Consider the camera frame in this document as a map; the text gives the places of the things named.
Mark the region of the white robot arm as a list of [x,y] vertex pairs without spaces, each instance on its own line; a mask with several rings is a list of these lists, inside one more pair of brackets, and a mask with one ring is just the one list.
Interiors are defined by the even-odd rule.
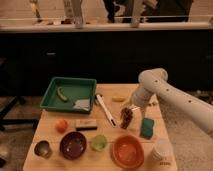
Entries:
[[213,137],[213,106],[187,94],[168,82],[168,73],[163,68],[142,71],[138,76],[138,87],[125,106],[146,108],[153,95],[182,110],[201,130]]

